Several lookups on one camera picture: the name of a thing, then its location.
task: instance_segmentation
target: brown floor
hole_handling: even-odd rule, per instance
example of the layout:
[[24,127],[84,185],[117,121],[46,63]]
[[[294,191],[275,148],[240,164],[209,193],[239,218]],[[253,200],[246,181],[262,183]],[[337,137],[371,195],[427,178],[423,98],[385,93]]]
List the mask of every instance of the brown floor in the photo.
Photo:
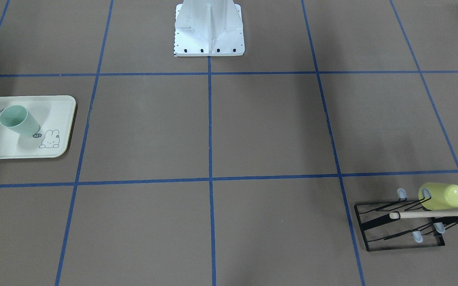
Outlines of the brown floor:
[[458,184],[458,0],[238,0],[225,58],[179,2],[0,0],[0,96],[78,104],[0,160],[0,286],[458,285],[458,226],[367,252],[353,209]]

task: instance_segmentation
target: tray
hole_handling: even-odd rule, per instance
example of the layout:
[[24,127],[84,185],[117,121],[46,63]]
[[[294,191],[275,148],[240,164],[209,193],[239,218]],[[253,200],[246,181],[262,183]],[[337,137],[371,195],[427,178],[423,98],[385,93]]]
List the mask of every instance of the tray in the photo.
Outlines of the tray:
[[22,105],[40,130],[21,136],[0,125],[0,159],[55,158],[68,147],[76,102],[69,95],[0,97],[0,114],[8,106]]

